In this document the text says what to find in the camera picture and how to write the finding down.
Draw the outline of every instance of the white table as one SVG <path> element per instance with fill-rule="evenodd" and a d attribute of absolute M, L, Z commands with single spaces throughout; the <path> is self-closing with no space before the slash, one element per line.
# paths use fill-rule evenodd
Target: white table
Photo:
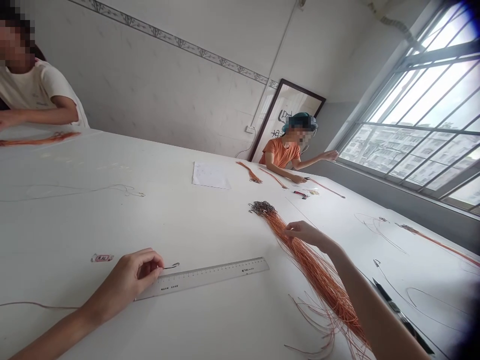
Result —
<path fill-rule="evenodd" d="M 0 139 L 51 131 L 50 127 L 16 128 L 0 133 Z M 468 310 L 466 301 L 478 280 L 477 270 L 395 223 L 411 225 L 457 247 L 426 228 L 320 176 L 312 175 L 346 199 L 320 188 L 320 196 L 302 200 L 288 180 L 282 179 L 290 187 L 284 190 L 256 165 L 251 168 L 263 184 L 250 182 L 247 170 L 230 157 L 91 129 L 82 133 L 54 145 L 0 148 L 0 200 L 70 191 L 52 185 L 95 190 L 123 184 L 145 197 L 104 189 L 0 202 L 0 304 L 80 306 L 123 254 L 147 247 L 161 253 L 167 264 L 180 262 L 180 267 L 166 270 L 171 272 L 256 257 L 265 257 L 270 270 L 133 303 L 62 359 L 303 359 L 284 344 L 317 351 L 320 334 L 288 296 L 306 300 L 305 292 L 313 292 L 268 225 L 248 212 L 248 203 L 264 200 L 287 223 L 310 221 L 338 241 L 358 268 L 383 284 L 400 309 L 444 351 L 460 337 L 460 332 L 409 306 L 373 262 L 381 261 L 388 279 L 404 296 L 407 287 L 416 287 Z M 195 161 L 221 165 L 232 189 L 192 185 Z M 408 255 L 371 232 L 355 213 L 389 220 L 380 225 L 382 233 Z M 115 258 L 91 262 L 95 253 Z M 466 317 L 461 312 L 414 295 L 429 316 L 461 328 Z M 0 307 L 0 359 L 13 355 L 68 313 L 32 305 Z M 331 359 L 350 357 L 345 344 L 337 335 Z"/>

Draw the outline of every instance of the wall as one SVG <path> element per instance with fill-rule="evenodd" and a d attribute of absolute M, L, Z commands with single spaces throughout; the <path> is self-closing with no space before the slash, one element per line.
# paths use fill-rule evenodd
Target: wall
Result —
<path fill-rule="evenodd" d="M 337 163 L 321 161 L 316 164 L 314 173 L 325 176 L 480 255 L 480 222 L 473 215 L 457 212 L 447 205 L 439 205 Z"/>
<path fill-rule="evenodd" d="M 373 21 L 358 0 L 307 1 L 266 87 L 294 0 L 31 3 L 36 42 L 90 126 L 226 156 L 248 149 L 254 135 L 245 128 L 260 127 L 280 78 L 328 98 L 333 74 Z M 153 37 L 151 26 L 167 34 Z"/>
<path fill-rule="evenodd" d="M 413 34 L 421 31 L 438 8 L 436 0 L 398 0 L 387 5 L 385 15 L 402 21 Z M 368 24 L 334 79 L 330 97 L 317 119 L 320 130 L 305 152 L 307 157 L 337 145 L 407 47 L 407 41 L 396 28 L 379 21 Z"/>
<path fill-rule="evenodd" d="M 398 1 L 390 3 L 387 14 L 404 21 L 416 34 L 431 18 L 437 6 L 436 1 Z M 378 22 L 369 25 L 358 47 L 344 64 L 344 71 L 335 78 L 330 98 L 317 119 L 319 131 L 310 140 L 310 147 L 302 157 L 309 159 L 335 148 L 352 122 L 370 103 L 374 92 L 406 48 L 406 41 L 395 29 Z M 466 249 L 479 251 L 480 222 L 474 216 L 439 205 L 338 163 L 321 161 L 305 171 L 327 177 Z"/>

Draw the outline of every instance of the red tool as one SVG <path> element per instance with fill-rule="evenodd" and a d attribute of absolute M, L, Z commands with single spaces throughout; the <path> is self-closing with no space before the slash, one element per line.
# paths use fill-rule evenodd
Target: red tool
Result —
<path fill-rule="evenodd" d="M 306 200 L 309 197 L 307 194 L 304 194 L 303 192 L 300 192 L 300 191 L 294 191 L 293 193 L 298 194 L 298 195 L 302 195 L 303 200 Z"/>

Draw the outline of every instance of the white t-shirt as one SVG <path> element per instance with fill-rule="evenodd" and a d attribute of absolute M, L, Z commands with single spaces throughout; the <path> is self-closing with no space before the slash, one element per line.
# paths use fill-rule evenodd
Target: white t-shirt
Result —
<path fill-rule="evenodd" d="M 25 74 L 13 74 L 6 66 L 0 66 L 0 98 L 10 109 L 56 109 L 54 96 L 72 99 L 78 112 L 78 121 L 72 125 L 89 127 L 87 117 L 69 82 L 55 67 L 46 61 L 35 59 L 35 66 Z"/>

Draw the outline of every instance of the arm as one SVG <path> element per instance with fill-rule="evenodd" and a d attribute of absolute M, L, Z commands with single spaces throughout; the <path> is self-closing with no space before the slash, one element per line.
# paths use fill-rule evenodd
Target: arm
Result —
<path fill-rule="evenodd" d="M 74 101 L 65 96 L 53 96 L 51 102 L 56 109 L 14 109 L 0 113 L 0 131 L 23 123 L 65 125 L 77 122 L 79 114 Z"/>
<path fill-rule="evenodd" d="M 290 179 L 296 184 L 307 182 L 307 180 L 305 180 L 303 177 L 292 174 L 291 172 L 278 167 L 277 165 L 274 164 L 274 160 L 275 160 L 275 155 L 272 152 L 265 153 L 265 165 L 268 170 L 274 172 L 275 174 L 283 176 L 284 178 Z"/>
<path fill-rule="evenodd" d="M 332 151 L 323 152 L 320 155 L 317 155 L 317 156 L 311 158 L 310 160 L 306 160 L 306 161 L 301 161 L 299 158 L 298 159 L 293 159 L 291 161 L 291 163 L 292 163 L 293 168 L 295 170 L 300 170 L 300 169 L 306 168 L 307 166 L 315 164 L 316 162 L 319 162 L 320 160 L 334 161 L 338 157 L 339 157 L 339 153 L 336 150 L 332 150 Z"/>
<path fill-rule="evenodd" d="M 162 257 L 151 248 L 122 256 L 105 281 L 78 310 L 10 360 L 54 360 L 103 323 L 120 313 L 152 285 L 164 268 Z"/>
<path fill-rule="evenodd" d="M 288 224 L 285 234 L 317 246 L 330 257 L 377 360 L 430 360 L 340 245 L 305 221 Z"/>

